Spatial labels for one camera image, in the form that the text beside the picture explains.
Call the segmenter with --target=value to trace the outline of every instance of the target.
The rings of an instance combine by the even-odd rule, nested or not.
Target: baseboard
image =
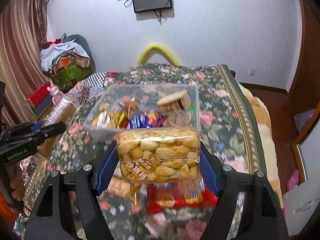
[[[259,89],[259,90],[282,93],[282,94],[285,94],[285,95],[288,94],[287,90],[281,89],[281,88],[274,88],[274,87],[268,87],[268,86],[250,84],[250,83],[240,83],[240,84],[243,85],[247,89]]]

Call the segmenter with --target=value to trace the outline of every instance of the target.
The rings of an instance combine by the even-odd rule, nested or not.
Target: green floral blanket
[[[237,171],[267,172],[253,110],[226,65],[188,68],[147,63],[119,73],[116,83],[196,83],[199,88],[201,134],[209,152]],[[110,142],[95,142],[82,126],[99,98],[100,95],[76,111],[51,157],[37,166],[27,183],[27,207],[33,207],[42,185],[52,170],[76,171],[107,149]],[[212,209],[205,208],[165,209],[158,214],[146,214],[146,187],[142,186],[139,194],[140,206],[134,206],[129,201],[106,192],[98,197],[115,240],[198,240],[212,214]],[[236,236],[243,201],[244,195],[239,194],[228,238]],[[76,216],[75,223],[78,235],[85,239],[81,222]]]

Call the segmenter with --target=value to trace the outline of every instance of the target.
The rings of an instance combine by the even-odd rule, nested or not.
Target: wooden floor
[[[287,192],[287,181],[297,168],[291,143],[297,137],[290,112],[289,97],[283,93],[249,89],[253,96],[258,97],[268,108],[272,139],[276,147],[277,166],[282,194]]]

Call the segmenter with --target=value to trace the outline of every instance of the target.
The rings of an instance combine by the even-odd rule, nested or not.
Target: yellow foam tube
[[[162,46],[159,43],[150,43],[149,45],[147,45],[143,49],[143,51],[137,61],[137,65],[143,64],[145,62],[148,54],[154,49],[159,50],[165,56],[165,58],[169,61],[169,63],[171,65],[180,66],[180,62],[175,58],[175,56],[165,46]]]

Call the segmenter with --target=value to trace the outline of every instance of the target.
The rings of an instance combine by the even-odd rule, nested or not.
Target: human hand
[[[18,201],[22,201],[25,194],[25,189],[22,179],[22,170],[19,167],[19,163],[15,164],[14,176],[10,180],[10,187],[13,189],[12,197]]]

